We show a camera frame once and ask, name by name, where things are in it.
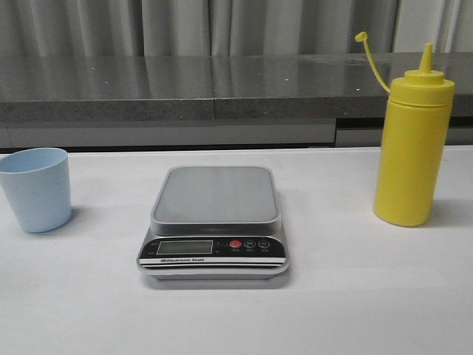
speckled granite counter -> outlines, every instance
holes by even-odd
[[[375,60],[391,81],[420,56]],[[457,84],[454,117],[473,116],[472,61],[473,53],[435,56]],[[0,148],[349,145],[337,144],[338,131],[379,138],[386,99],[361,54],[0,58]]]

gray curtain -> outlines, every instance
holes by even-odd
[[[0,56],[354,53],[361,30],[389,52],[399,6],[414,1],[428,0],[0,0]],[[457,17],[450,47],[473,50],[471,13]],[[409,12],[402,23],[415,25]]]

electronic scale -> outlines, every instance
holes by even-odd
[[[162,280],[267,279],[289,266],[269,169],[183,166],[166,176],[137,258]]]

white table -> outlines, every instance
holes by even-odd
[[[74,217],[23,232],[0,193],[0,354],[472,354],[473,148],[449,147],[428,224],[371,211],[379,149],[70,154]],[[167,281],[135,258],[166,172],[274,173],[288,273]]]

scale control panel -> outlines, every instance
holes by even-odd
[[[164,268],[278,268],[286,261],[273,237],[159,237],[142,249],[139,264]]]

